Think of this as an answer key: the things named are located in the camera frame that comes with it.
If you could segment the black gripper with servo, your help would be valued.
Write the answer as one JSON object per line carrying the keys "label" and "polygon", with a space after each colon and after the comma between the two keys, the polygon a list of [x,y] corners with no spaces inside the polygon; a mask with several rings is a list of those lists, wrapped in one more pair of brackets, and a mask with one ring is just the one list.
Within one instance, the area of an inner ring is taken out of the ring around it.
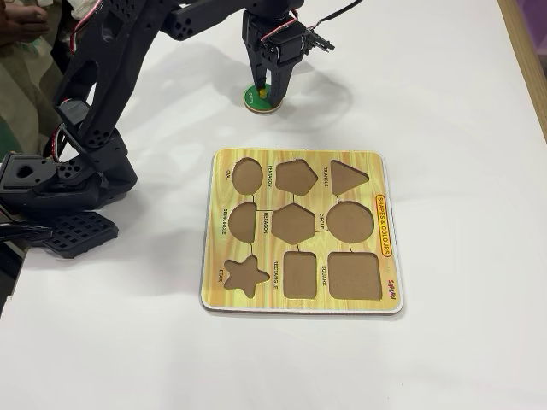
{"label": "black gripper with servo", "polygon": [[244,11],[242,37],[257,90],[266,88],[267,69],[263,61],[272,63],[268,97],[271,106],[279,106],[285,97],[295,66],[287,61],[300,53],[305,34],[306,27],[299,21],[297,11],[289,11],[277,18]]}

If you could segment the person's bare hand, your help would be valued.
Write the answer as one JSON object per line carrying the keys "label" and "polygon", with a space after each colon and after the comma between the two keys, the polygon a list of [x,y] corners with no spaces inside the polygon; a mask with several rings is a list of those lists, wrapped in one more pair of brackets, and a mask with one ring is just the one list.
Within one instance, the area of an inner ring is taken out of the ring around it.
{"label": "person's bare hand", "polygon": [[1,45],[29,43],[49,31],[46,11],[38,6],[1,4]]}

